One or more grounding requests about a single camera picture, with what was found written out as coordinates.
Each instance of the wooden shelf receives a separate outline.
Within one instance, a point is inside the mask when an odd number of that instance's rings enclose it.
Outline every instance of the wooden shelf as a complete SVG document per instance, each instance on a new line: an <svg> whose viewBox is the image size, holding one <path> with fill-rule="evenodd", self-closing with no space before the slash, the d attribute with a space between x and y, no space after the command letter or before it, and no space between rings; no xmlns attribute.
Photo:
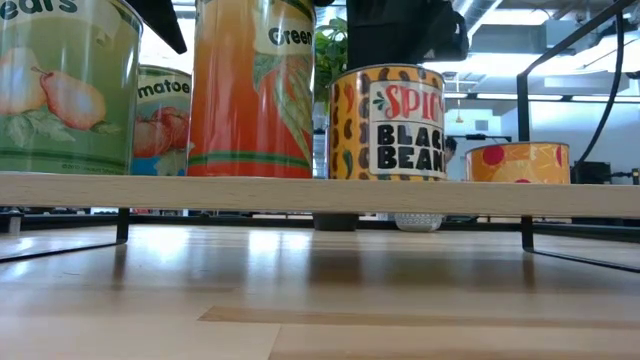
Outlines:
<svg viewBox="0 0 640 360"><path fill-rule="evenodd" d="M0 174L0 204L640 217L640 186Z"/></svg>

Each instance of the tomatoes can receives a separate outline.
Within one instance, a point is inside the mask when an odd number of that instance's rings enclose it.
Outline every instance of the tomatoes can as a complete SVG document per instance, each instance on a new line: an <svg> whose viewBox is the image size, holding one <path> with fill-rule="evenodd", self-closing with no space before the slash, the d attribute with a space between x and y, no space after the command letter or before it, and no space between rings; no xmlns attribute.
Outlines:
<svg viewBox="0 0 640 360"><path fill-rule="evenodd" d="M183 176L189 152L191 76L142 65L133 136L133 175Z"/></svg>
<svg viewBox="0 0 640 360"><path fill-rule="evenodd" d="M331 85L328 177L446 179L442 76L420 66L354 69Z"/></svg>
<svg viewBox="0 0 640 360"><path fill-rule="evenodd" d="M0 171L129 172L140 16L118 0L0 4Z"/></svg>
<svg viewBox="0 0 640 360"><path fill-rule="evenodd" d="M312 0L198 0L189 176L312 175Z"/></svg>
<svg viewBox="0 0 640 360"><path fill-rule="evenodd" d="M496 144L466 154L467 180L570 184L569 145L553 142Z"/></svg>

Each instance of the metal frame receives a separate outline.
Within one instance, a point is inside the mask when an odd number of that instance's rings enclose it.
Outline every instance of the metal frame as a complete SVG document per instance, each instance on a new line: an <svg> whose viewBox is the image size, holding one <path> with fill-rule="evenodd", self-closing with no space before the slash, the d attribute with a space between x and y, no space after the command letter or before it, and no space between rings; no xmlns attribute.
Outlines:
<svg viewBox="0 0 640 360"><path fill-rule="evenodd" d="M80 246L80 247L60 249L60 250L39 251L39 252L34 252L30 254L25 254L25 255L9 256L5 258L0 258L0 264L12 262L12 261L35 259L35 258L50 256L50 255L60 255L60 254L77 252L77 251L94 250L94 249L101 249L109 246L124 245L129 240L129 221L130 221L129 214L130 214L130 209L128 208L118 209L118 224L116 229L115 242L90 245L90 246Z"/></svg>
<svg viewBox="0 0 640 360"><path fill-rule="evenodd" d="M574 31L567 38L559 42L556 46L551 48L549 51L540 56L536 61L534 61L525 71L517 76L517 104L518 104L518 139L519 141L531 141L531 121L529 115L529 84L528 77L531 72L538 67L539 65L545 63L546 61L552 59L556 55L560 54L562 51L567 49L576 41L583 38L585 35L589 34L593 30L595 30L598 26L602 25L609 18L615 16L617 13L623 11L626 7L632 5L636 0L618 0L613 3L611 6L603 10L601 13L596 15L589 22L584 24L582 27ZM533 238L533 218L531 216L523 216L520 221L520 231L522 233L522 249L528 253L537 254L537 255L545 255L551 256L558 259L575 261L583 264L590 264L596 266L602 266L610 269L630 271L634 273L640 273L640 268L629 265L615 264L606 261L598 261L593 259L587 259L577 256L558 254L554 252L548 251L540 251L536 250L535 242Z"/></svg>

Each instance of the yellow can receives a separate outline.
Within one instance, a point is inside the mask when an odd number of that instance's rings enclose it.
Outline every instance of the yellow can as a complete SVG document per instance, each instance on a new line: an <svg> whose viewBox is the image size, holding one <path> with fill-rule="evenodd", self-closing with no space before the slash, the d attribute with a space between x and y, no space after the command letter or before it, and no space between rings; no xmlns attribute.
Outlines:
<svg viewBox="0 0 640 360"><path fill-rule="evenodd" d="M549 142L496 144L466 154L467 180L569 184L569 145Z"/></svg>
<svg viewBox="0 0 640 360"><path fill-rule="evenodd" d="M446 179L444 79L415 65L352 70L331 85L330 179Z"/></svg>

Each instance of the black metal shelf leg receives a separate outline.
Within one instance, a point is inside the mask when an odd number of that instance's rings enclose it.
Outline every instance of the black metal shelf leg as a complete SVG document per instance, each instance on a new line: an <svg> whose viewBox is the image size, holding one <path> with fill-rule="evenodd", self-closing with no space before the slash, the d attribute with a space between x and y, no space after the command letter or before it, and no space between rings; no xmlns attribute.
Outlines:
<svg viewBox="0 0 640 360"><path fill-rule="evenodd" d="M116 229L116 243L126 244L129 241L129 221L131 209L118 209L118 227Z"/></svg>
<svg viewBox="0 0 640 360"><path fill-rule="evenodd" d="M8 257L0 258L0 264L13 262L13 261L30 260L30 259L51 256L51 255L68 254L68 253L77 252L77 251L95 250L95 249L101 249L109 246L125 244L127 240L129 240L129 220L130 220L129 213L130 213L129 209L118 210L118 227L116 230L115 242L89 245L89 246L80 246L80 247L68 248L68 249L39 251L39 252L34 252L34 253L24 254L24 255L8 256Z"/></svg>
<svg viewBox="0 0 640 360"><path fill-rule="evenodd" d="M522 217L522 221L520 223L520 231L522 232L522 249L524 249L524 251L528 253L550 256L556 259L575 261L583 264L596 265L596 266L606 267L609 269L628 271L632 273L640 273L640 267L616 264L616 263L611 263L607 261L587 259L579 256L563 255L563 254L558 254L558 253L549 252L549 251L536 250L535 244L533 241L533 218L531 216Z"/></svg>

